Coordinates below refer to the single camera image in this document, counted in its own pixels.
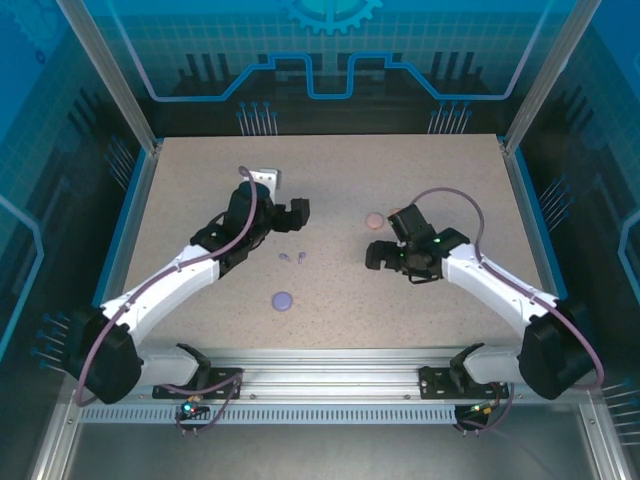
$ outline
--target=blue trim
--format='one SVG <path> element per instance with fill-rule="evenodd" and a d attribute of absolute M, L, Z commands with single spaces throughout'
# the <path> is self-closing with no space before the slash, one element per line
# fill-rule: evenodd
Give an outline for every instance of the blue trim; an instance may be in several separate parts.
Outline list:
<path fill-rule="evenodd" d="M 7 328 L 2 334 L 2 339 L 0 339 L 0 362 L 4 357 L 5 352 L 7 351 L 7 347 L 9 346 L 9 340 L 13 336 L 13 332 L 18 323 L 18 319 L 22 314 L 22 310 L 24 309 L 24 304 L 27 302 L 27 298 L 31 293 L 31 289 L 33 288 L 33 284 L 36 281 L 36 277 L 38 276 L 38 271 L 42 266 L 42 261 L 44 260 L 44 246 L 42 244 L 42 234 L 40 232 L 40 226 L 38 222 L 31 218 L 31 216 L 21 211 L 18 207 L 16 207 L 13 203 L 7 200 L 6 197 L 0 195 L 0 206 L 6 208 L 10 214 L 16 217 L 20 223 L 22 223 L 25 227 L 31 230 L 33 234 L 33 242 L 36 246 L 36 258 L 31 265 L 31 270 L 29 271 L 29 275 L 22 286 L 22 291 L 20 292 L 20 296 L 18 297 L 18 301 L 16 302 L 15 307 L 13 307 L 13 312 L 11 313 L 11 317 L 9 317 L 9 323 L 7 323 Z"/>
<path fill-rule="evenodd" d="M 346 100 L 353 95 L 353 86 L 355 80 L 355 63 L 356 60 L 362 58 L 377 58 L 384 60 L 384 68 L 388 69 L 400 69 L 406 70 L 413 78 L 427 91 L 431 96 L 436 100 L 489 100 L 489 101 L 501 101 L 509 98 L 511 93 L 513 92 L 518 79 L 520 78 L 520 74 L 524 69 L 524 66 L 529 59 L 529 55 L 533 49 L 534 44 L 536 43 L 538 36 L 540 35 L 540 31 L 545 24 L 547 16 L 549 15 L 549 11 L 556 0 L 548 0 L 547 6 L 542 12 L 540 18 L 538 19 L 538 23 L 527 43 L 527 46 L 516 66 L 515 72 L 511 77 L 511 81 L 507 86 L 506 91 L 503 94 L 488 94 L 488 95 L 480 95 L 480 94 L 444 94 L 439 93 L 431 83 L 424 77 L 422 73 L 416 68 L 415 65 L 409 62 L 396 62 L 393 60 L 393 52 L 388 51 L 364 51 L 357 52 L 351 54 L 349 60 L 347 62 L 347 87 L 344 93 L 316 93 L 314 88 L 314 72 L 313 65 L 311 61 L 311 56 L 307 53 L 303 52 L 279 52 L 279 53 L 268 53 L 267 54 L 267 63 L 262 64 L 251 64 L 244 71 L 238 75 L 238 77 L 227 87 L 227 89 L 221 95 L 201 95 L 201 96 L 176 96 L 176 97 L 161 97 L 158 95 L 153 86 L 151 85 L 151 80 L 146 74 L 144 67 L 142 66 L 142 62 L 140 57 L 136 53 L 135 48 L 133 47 L 133 43 L 127 34 L 124 25 L 115 10 L 112 0 L 107 0 L 107 5 L 113 16 L 113 20 L 116 24 L 116 28 L 120 32 L 122 39 L 129 50 L 129 54 L 131 55 L 131 59 L 133 60 L 138 73 L 140 74 L 140 78 L 149 93 L 149 96 L 155 100 L 156 102 L 164 102 L 164 103 L 175 103 L 175 102 L 224 102 L 226 101 L 237 89 L 242 85 L 242 83 L 255 71 L 264 71 L 264 70 L 275 70 L 276 69 L 276 60 L 285 59 L 285 60 L 302 60 L 304 61 L 306 80 L 307 80 L 307 94 L 310 98 L 314 100 Z"/>
<path fill-rule="evenodd" d="M 551 268 L 551 275 L 553 277 L 553 281 L 556 284 L 558 297 L 567 298 L 567 296 L 569 295 L 567 292 L 567 286 L 565 285 L 564 279 L 562 278 L 562 273 L 560 272 L 560 265 L 558 264 L 558 258 L 556 257 L 556 252 L 553 249 L 553 245 L 551 243 L 551 237 L 549 236 L 549 230 L 547 230 L 547 226 L 544 223 L 542 210 L 540 210 L 540 203 L 538 203 L 538 197 L 536 196 L 536 192 L 533 189 L 533 182 L 531 182 L 531 177 L 529 176 L 529 170 L 527 169 L 527 164 L 524 161 L 524 156 L 522 155 L 522 151 L 520 150 L 519 147 L 516 149 L 515 157 L 516 157 L 516 162 L 518 162 L 518 168 L 520 169 L 520 174 L 522 175 L 522 182 L 524 183 L 524 188 L 527 191 L 527 199 L 531 204 L 531 210 L 533 211 L 533 216 L 535 218 L 538 231 L 540 232 L 540 238 L 542 239 L 542 248 L 544 249 L 544 253 L 547 256 L 549 267 Z"/>
<path fill-rule="evenodd" d="M 618 258 L 624 269 L 624 273 L 629 279 L 629 284 L 633 290 L 633 294 L 636 296 L 636 300 L 640 303 L 640 284 L 636 273 L 633 271 L 631 262 L 627 258 L 627 244 L 629 243 L 629 230 L 640 222 L 640 210 L 636 210 L 632 213 L 622 224 L 622 232 L 620 233 L 620 242 L 618 243 Z"/>
<path fill-rule="evenodd" d="M 133 196 L 136 192 L 138 181 L 140 180 L 140 173 L 142 172 L 142 167 L 145 164 L 145 161 L 146 152 L 143 148 L 141 148 L 140 153 L 138 154 L 138 160 L 136 161 L 136 166 L 133 169 L 133 174 L 131 175 L 131 181 L 129 182 L 127 195 L 124 197 L 124 202 L 122 204 L 122 209 L 120 210 L 120 216 L 118 217 L 116 229 L 113 232 L 113 237 L 111 238 L 111 245 L 109 246 L 109 251 L 107 252 L 107 258 L 104 261 L 104 267 L 102 267 L 102 273 L 100 274 L 100 279 L 98 280 L 96 293 L 93 295 L 93 301 L 91 302 L 91 304 L 94 307 L 100 306 L 100 304 L 104 301 L 104 294 L 107 288 L 107 283 L 109 282 L 109 276 L 111 275 L 111 269 L 113 268 L 113 263 L 115 262 L 118 248 L 120 248 L 122 232 L 124 231 L 124 226 L 127 223 L 129 210 L 131 209 L 131 205 L 133 203 Z"/>

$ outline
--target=vertical metal post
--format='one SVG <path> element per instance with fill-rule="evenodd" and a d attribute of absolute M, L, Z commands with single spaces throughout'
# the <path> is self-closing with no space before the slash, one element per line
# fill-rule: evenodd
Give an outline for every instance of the vertical metal post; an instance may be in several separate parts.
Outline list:
<path fill-rule="evenodd" d="M 531 90 L 522 102 L 509 131 L 505 135 L 504 142 L 507 154 L 515 152 L 520 145 L 582 34 L 591 22 L 600 2 L 601 0 L 577 0 L 533 82 Z"/>
<path fill-rule="evenodd" d="M 82 0 L 57 0 L 57 3 L 138 142 L 153 154 L 156 137 L 84 3 Z"/>

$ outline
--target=gear logo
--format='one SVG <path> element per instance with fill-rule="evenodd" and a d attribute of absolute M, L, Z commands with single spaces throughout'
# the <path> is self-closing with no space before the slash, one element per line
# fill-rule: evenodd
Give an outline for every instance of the gear logo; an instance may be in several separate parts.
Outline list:
<path fill-rule="evenodd" d="M 38 50 L 46 49 L 59 28 L 59 15 L 54 0 L 6 0 L 4 10 L 13 15 L 22 33 Z"/>
<path fill-rule="evenodd" d="M 363 19 L 373 18 L 373 9 L 382 7 L 382 0 L 280 0 L 289 13 L 289 20 L 298 20 L 300 27 L 311 27 L 313 33 L 336 30 L 346 34 L 349 27 L 360 28 Z"/>

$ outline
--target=grey floor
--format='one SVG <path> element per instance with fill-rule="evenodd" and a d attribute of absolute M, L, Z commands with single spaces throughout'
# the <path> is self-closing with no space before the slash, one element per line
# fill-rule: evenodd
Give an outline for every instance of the grey floor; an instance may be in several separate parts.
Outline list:
<path fill-rule="evenodd" d="M 168 426 L 82 427 L 67 480 L 178 478 L 382 480 L 592 478 L 571 412 L 514 408 L 500 430 L 462 438 L 451 426 L 226 426 L 198 438 Z"/>

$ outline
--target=purple disc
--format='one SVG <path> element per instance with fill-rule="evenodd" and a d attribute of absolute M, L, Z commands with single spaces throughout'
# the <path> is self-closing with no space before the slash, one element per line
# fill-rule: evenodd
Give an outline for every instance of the purple disc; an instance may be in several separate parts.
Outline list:
<path fill-rule="evenodd" d="M 278 292 L 271 299 L 271 305 L 279 312 L 286 312 L 293 305 L 293 297 L 288 292 Z"/>

